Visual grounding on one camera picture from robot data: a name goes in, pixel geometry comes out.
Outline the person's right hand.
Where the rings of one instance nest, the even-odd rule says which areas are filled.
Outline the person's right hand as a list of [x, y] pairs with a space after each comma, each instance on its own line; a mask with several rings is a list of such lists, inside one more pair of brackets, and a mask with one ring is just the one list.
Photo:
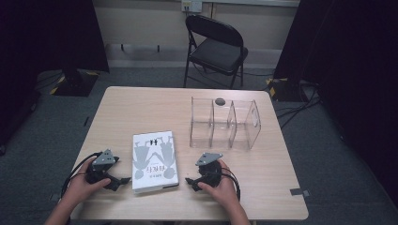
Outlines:
[[214, 188], [206, 183], [199, 182], [198, 187], [210, 194], [226, 211], [237, 211], [240, 202], [237, 198], [235, 183], [231, 179], [232, 174], [228, 166], [219, 159], [222, 166], [222, 178], [220, 183]]

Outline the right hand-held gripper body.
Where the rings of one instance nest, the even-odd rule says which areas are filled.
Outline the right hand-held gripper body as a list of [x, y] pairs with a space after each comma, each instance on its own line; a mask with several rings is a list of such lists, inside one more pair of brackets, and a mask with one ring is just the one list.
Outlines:
[[203, 153], [199, 157], [195, 163], [201, 174], [201, 177], [197, 179], [198, 182], [203, 182], [213, 188], [221, 182], [222, 166], [219, 162], [221, 157], [221, 153]]

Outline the white book with grey figures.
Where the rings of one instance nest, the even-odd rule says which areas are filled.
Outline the white book with grey figures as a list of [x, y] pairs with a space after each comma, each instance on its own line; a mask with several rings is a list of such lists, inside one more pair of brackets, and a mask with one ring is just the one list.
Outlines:
[[178, 185], [173, 132], [135, 134], [132, 141], [132, 190], [144, 193]]

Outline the white wall outlet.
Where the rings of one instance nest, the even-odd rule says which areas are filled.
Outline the white wall outlet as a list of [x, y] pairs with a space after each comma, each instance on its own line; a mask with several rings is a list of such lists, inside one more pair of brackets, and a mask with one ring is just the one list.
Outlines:
[[201, 13], [203, 2], [200, 0], [181, 0], [181, 10], [183, 12]]

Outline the black stand base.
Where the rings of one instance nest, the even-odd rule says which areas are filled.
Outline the black stand base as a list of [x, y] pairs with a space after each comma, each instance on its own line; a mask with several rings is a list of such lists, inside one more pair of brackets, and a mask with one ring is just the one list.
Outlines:
[[268, 79], [271, 98], [275, 101], [301, 102], [299, 85], [288, 79]]
[[66, 71], [50, 91], [54, 96], [88, 97], [99, 77], [94, 71]]

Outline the black curtain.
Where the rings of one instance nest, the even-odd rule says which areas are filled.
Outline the black curtain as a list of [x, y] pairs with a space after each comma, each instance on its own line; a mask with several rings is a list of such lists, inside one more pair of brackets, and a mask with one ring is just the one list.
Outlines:
[[0, 146], [30, 113], [47, 70], [108, 71], [93, 0], [0, 0]]
[[398, 207], [398, 0], [300, 0], [274, 76], [318, 84]]

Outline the person's left hand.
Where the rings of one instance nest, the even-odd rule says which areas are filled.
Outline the person's left hand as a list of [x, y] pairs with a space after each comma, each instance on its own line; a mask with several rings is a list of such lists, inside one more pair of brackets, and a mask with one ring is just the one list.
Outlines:
[[70, 180], [66, 193], [58, 203], [63, 210], [72, 211], [91, 194], [111, 183], [109, 178], [104, 178], [94, 184], [87, 183], [85, 180], [85, 172], [91, 163], [92, 159], [85, 162], [78, 173]]

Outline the black folding chair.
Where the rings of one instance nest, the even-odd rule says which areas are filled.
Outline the black folding chair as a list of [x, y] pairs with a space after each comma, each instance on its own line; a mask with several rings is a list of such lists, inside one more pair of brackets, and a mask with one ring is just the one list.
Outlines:
[[233, 88], [236, 77], [243, 84], [243, 65], [249, 50], [238, 30], [230, 24], [202, 15], [188, 16], [185, 24], [189, 47], [183, 86], [186, 86], [188, 79], [195, 80], [188, 74], [190, 63], [231, 76], [230, 89]]

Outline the grey tape piece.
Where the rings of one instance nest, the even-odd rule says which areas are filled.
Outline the grey tape piece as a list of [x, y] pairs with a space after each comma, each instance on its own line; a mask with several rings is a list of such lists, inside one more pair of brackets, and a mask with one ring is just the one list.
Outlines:
[[302, 188], [292, 188], [290, 190], [290, 193], [292, 196], [302, 195], [304, 198], [310, 196], [310, 192], [308, 190], [302, 189]]

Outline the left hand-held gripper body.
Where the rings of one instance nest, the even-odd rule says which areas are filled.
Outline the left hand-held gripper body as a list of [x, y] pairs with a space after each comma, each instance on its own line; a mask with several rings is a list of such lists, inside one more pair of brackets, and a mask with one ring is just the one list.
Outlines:
[[100, 180], [109, 178], [112, 184], [116, 184], [118, 180], [108, 174], [108, 170], [111, 169], [118, 161], [119, 157], [115, 157], [110, 149], [101, 152], [88, 166], [85, 173], [85, 180], [89, 184], [94, 184]]

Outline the clear acrylic divided organizer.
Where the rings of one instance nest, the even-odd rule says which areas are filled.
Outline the clear acrylic divided organizer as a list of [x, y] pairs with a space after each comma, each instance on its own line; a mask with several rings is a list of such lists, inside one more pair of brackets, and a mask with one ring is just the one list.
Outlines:
[[256, 101], [215, 99], [191, 99], [190, 147], [250, 150], [262, 128]]

